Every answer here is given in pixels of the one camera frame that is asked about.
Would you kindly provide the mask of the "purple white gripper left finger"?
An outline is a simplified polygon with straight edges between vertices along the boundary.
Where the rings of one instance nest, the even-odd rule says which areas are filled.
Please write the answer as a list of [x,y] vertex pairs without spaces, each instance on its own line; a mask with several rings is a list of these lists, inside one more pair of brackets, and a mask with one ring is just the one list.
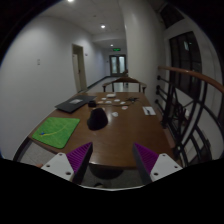
[[42,169],[75,184],[81,184],[93,152],[93,143],[84,144],[71,152],[58,153]]

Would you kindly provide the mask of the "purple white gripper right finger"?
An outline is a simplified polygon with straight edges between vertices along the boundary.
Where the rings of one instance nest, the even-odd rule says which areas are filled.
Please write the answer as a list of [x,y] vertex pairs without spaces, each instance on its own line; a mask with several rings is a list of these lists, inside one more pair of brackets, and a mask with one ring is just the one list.
[[132,152],[144,185],[155,182],[182,169],[166,153],[157,154],[138,143],[133,144]]

